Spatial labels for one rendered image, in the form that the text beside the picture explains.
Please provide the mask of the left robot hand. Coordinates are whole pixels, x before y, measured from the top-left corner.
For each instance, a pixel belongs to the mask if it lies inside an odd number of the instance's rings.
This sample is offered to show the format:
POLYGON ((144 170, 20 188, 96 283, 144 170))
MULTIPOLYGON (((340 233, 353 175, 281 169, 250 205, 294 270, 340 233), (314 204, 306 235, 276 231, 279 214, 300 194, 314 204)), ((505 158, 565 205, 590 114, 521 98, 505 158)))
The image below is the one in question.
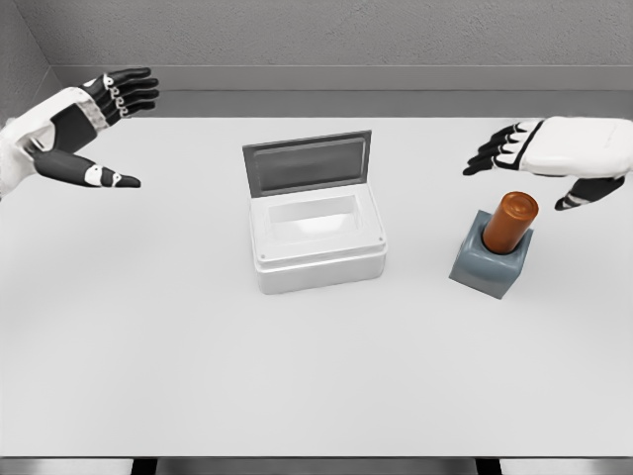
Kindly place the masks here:
POLYGON ((154 109, 158 84, 148 67, 108 72, 10 119, 0 130, 0 200, 35 174, 88 188, 140 187, 78 151, 120 120, 154 109))

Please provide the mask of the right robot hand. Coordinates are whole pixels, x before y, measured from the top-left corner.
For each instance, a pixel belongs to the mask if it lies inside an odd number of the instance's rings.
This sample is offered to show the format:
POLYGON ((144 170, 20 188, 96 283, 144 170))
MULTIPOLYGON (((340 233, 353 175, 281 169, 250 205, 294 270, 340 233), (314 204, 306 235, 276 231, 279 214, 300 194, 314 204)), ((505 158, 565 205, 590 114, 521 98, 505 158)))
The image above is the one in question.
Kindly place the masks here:
POLYGON ((633 120, 556 116, 511 124, 478 148, 463 174, 493 169, 574 177, 557 211, 594 203, 633 173, 633 120))

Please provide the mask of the brown cylinder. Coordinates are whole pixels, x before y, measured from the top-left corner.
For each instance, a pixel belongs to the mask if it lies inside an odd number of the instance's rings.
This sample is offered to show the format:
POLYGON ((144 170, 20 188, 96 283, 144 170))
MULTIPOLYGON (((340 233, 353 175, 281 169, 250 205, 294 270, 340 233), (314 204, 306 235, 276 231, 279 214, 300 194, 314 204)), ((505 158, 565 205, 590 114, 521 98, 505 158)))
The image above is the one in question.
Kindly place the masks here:
POLYGON ((513 252, 538 212, 538 203, 529 194, 506 193, 483 231, 485 247, 497 254, 513 252))

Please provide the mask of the grey-blue square holder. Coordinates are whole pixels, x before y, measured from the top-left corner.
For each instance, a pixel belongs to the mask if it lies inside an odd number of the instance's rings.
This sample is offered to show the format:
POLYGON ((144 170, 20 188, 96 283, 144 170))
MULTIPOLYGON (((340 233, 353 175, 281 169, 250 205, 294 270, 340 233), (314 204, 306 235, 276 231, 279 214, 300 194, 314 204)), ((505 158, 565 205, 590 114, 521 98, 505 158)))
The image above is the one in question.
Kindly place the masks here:
POLYGON ((500 300, 522 272, 533 230, 525 232, 512 252, 494 253, 483 242, 483 232, 491 217, 488 212, 477 212, 461 243, 449 278, 500 300))

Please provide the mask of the white box with grey lid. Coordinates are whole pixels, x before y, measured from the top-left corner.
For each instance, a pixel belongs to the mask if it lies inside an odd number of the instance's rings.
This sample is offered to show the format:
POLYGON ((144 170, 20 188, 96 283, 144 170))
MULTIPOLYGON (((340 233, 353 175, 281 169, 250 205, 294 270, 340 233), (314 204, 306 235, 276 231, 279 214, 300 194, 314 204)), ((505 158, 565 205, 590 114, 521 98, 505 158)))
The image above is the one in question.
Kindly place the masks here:
POLYGON ((368 183, 371 139, 360 131, 243 147, 262 293, 382 275, 388 244, 368 183))

